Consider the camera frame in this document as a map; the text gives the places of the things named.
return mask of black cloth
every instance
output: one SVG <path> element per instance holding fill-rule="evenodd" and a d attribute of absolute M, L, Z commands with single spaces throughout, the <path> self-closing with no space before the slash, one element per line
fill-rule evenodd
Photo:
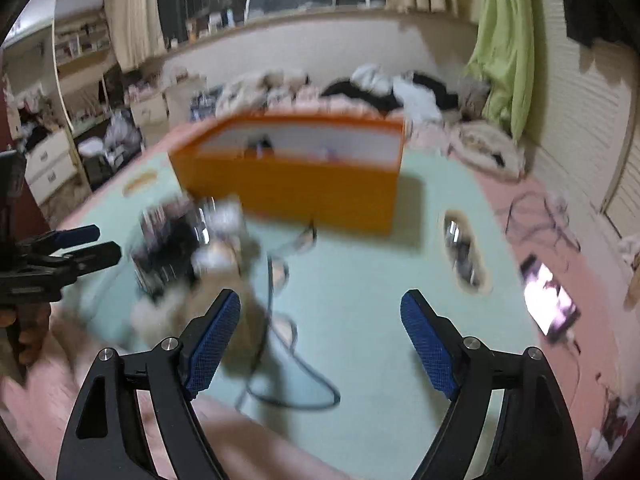
<path fill-rule="evenodd" d="M 38 124 L 38 126 L 36 126 L 31 131 L 31 135 L 27 139 L 27 142 L 25 142 L 24 150 L 27 153 L 32 152 L 35 149 L 35 147 L 38 144 L 40 144 L 43 140 L 45 140 L 50 133 L 51 132 L 49 131 L 48 128 L 45 128 L 44 126 L 41 126 L 40 124 Z"/>
<path fill-rule="evenodd" d="M 338 81 L 334 81 L 324 89 L 324 91 L 320 94 L 320 97 L 329 97 L 331 95 L 340 94 L 350 97 L 351 99 L 361 99 L 362 101 L 369 103 L 380 113 L 385 115 L 393 110 L 396 110 L 397 108 L 402 108 L 402 105 L 398 102 L 398 99 L 396 99 L 393 93 L 384 97 L 379 97 L 377 95 L 373 95 L 370 92 L 366 92 L 361 88 L 358 88 L 348 79 L 340 79 Z"/>
<path fill-rule="evenodd" d="M 629 16 L 638 15 L 637 8 L 632 7 L 635 0 L 619 0 L 618 7 L 628 10 Z M 614 9 L 610 0 L 563 0 L 566 34 L 569 38 L 585 46 L 593 46 L 593 41 L 600 38 L 611 43 L 625 43 L 640 54 L 640 45 Z"/>
<path fill-rule="evenodd" d="M 449 94 L 442 81 L 438 81 L 422 72 L 414 72 L 412 79 L 415 85 L 425 86 L 436 95 L 436 105 L 442 111 L 458 108 L 458 94 Z"/>

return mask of orange storage bin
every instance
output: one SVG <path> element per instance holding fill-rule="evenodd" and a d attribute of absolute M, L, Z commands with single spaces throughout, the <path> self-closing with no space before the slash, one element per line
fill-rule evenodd
<path fill-rule="evenodd" d="M 273 152 L 247 150 L 267 137 Z M 245 211 L 388 234 L 404 145 L 402 124 L 349 116 L 235 116 L 170 154 L 183 189 L 236 194 Z"/>

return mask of window sill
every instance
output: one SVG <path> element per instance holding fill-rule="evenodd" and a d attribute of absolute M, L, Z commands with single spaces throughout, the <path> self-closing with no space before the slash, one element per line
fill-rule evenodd
<path fill-rule="evenodd" d="M 179 44 L 176 48 L 171 48 L 166 51 L 165 54 L 161 56 L 153 57 L 148 59 L 145 64 L 153 64 L 160 60 L 169 59 L 173 56 L 178 56 L 179 54 L 183 54 L 192 50 L 194 48 L 200 48 L 203 45 L 208 43 L 213 43 L 217 40 L 221 40 L 223 38 L 228 38 L 229 36 L 235 34 L 242 34 L 245 31 L 255 30 L 258 28 L 268 27 L 270 25 L 276 25 L 279 23 L 287 23 L 287 22 L 298 22 L 304 20 L 311 20 L 315 18 L 327 18 L 331 16 L 338 17 L 347 17 L 347 16 L 357 16 L 359 18 L 367 19 L 367 18 L 375 18 L 375 17 L 398 17 L 402 18 L 407 15 L 421 15 L 425 17 L 429 17 L 434 20 L 446 20 L 449 22 L 459 23 L 461 26 L 478 28 L 477 23 L 472 23 L 467 20 L 463 20 L 461 18 L 457 18 L 455 16 L 451 16 L 445 12 L 430 12 L 426 10 L 397 10 L 397 9 L 387 9 L 386 7 L 365 7 L 362 6 L 340 6 L 340 7 L 315 7 L 311 9 L 303 9 L 303 10 L 286 10 L 283 12 L 273 12 L 271 14 L 260 16 L 259 18 L 254 18 L 249 22 L 243 23 L 242 25 L 237 25 L 236 27 L 227 27 L 222 30 L 217 31 L 215 34 L 211 34 L 210 36 L 205 36 L 203 38 L 198 38 L 192 42 L 185 42 Z"/>

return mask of green curtain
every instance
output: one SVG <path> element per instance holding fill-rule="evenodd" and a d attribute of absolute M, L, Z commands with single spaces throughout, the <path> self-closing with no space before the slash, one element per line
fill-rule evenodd
<path fill-rule="evenodd" d="M 533 88 L 531 0 L 482 0 L 478 40 L 467 71 L 492 84 L 482 115 L 519 140 Z"/>

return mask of phone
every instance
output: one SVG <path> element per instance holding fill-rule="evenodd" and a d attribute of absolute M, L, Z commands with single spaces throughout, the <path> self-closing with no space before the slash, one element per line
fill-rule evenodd
<path fill-rule="evenodd" d="M 520 267 L 527 310 L 550 343 L 558 342 L 580 317 L 580 310 L 549 268 L 530 254 Z"/>

